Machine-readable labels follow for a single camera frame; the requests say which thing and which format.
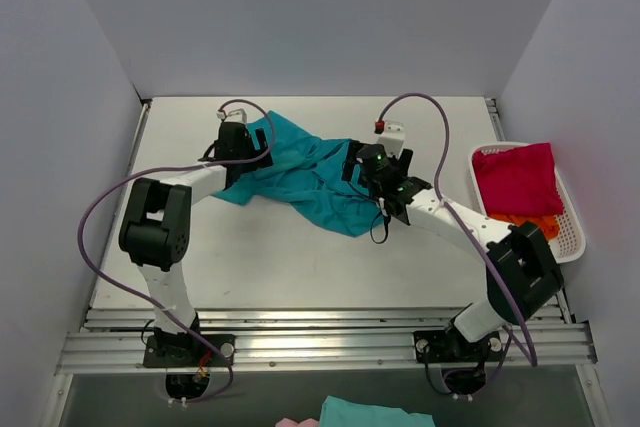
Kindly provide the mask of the teal t-shirt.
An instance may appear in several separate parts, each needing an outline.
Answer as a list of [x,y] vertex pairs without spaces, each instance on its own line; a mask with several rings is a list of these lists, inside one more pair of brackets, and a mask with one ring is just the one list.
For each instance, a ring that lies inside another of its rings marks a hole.
[[317,227],[349,237],[368,234],[383,219],[377,204],[354,182],[342,180],[349,141],[317,137],[271,111],[248,124],[254,135],[276,130],[273,164],[241,175],[214,196],[245,206],[255,196],[288,204]]

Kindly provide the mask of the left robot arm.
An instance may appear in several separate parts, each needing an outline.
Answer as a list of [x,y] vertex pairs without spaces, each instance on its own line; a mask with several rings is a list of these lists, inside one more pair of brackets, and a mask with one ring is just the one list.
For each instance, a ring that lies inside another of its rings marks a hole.
[[184,280],[182,260],[190,242],[192,207],[233,186],[243,175],[273,164],[263,128],[224,121],[207,148],[200,169],[173,178],[142,177],[133,183],[118,243],[143,276],[154,305],[154,336],[179,366],[194,364],[202,352],[199,318]]

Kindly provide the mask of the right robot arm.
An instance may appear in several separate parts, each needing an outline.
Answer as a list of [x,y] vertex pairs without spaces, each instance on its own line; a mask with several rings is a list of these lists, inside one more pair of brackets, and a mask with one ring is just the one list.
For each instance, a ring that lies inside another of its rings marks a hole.
[[433,185],[407,175],[411,156],[395,159],[380,144],[351,141],[342,179],[358,175],[385,223],[395,219],[424,229],[484,262],[486,298],[456,315],[443,337],[447,353],[464,360],[489,334],[530,319],[564,287],[564,277],[539,227],[498,221],[446,199]]

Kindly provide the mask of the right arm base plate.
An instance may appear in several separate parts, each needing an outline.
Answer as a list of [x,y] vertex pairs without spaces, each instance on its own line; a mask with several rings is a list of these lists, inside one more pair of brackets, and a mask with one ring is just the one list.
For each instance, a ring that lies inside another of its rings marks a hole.
[[453,328],[418,330],[412,336],[416,360],[423,364],[497,362],[503,353],[497,331],[476,342],[467,341]]

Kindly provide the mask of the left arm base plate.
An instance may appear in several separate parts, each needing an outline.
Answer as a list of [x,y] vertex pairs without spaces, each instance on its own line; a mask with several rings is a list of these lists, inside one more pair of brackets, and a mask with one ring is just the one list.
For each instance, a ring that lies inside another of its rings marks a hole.
[[146,340],[142,365],[145,368],[224,367],[233,363],[236,337],[231,334],[209,334],[203,337],[220,351],[205,356],[209,348],[188,334],[158,335]]

